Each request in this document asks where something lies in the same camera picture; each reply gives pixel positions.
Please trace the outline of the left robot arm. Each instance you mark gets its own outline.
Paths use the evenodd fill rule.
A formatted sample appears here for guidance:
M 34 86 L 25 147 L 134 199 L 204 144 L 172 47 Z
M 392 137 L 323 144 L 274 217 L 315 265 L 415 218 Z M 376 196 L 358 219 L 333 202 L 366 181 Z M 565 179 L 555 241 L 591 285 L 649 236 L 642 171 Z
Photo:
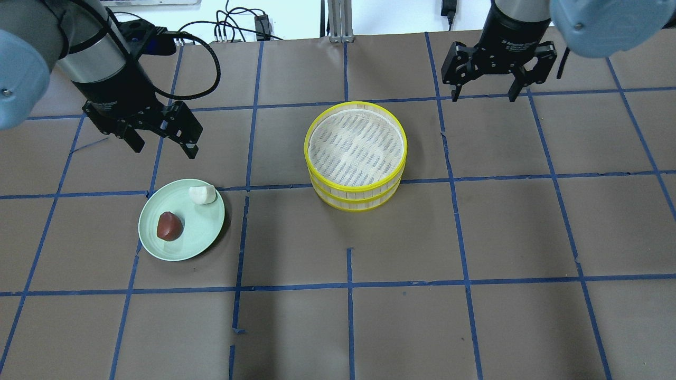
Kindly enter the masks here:
M 101 134 L 135 152 L 141 130 L 198 153 L 203 128 L 186 105 L 215 86 L 177 96 L 157 88 L 138 61 L 171 56 L 177 40 L 196 41 L 147 20 L 120 22 L 99 1 L 2 1 L 2 129 L 15 128 L 44 97 L 55 67 L 85 98 L 82 111 Z

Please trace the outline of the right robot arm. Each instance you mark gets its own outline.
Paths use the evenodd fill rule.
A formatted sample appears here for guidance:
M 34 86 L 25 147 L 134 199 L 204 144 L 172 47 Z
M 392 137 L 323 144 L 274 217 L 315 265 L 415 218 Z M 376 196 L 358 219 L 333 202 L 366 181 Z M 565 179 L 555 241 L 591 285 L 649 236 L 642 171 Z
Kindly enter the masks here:
M 492 1 L 478 43 L 451 44 L 442 82 L 456 102 L 463 86 L 483 75 L 512 75 L 507 96 L 514 102 L 524 88 L 546 82 L 555 65 L 555 44 L 543 40 L 550 24 L 566 45 L 562 75 L 570 53 L 607 58 L 673 28 L 674 9 L 674 1 Z

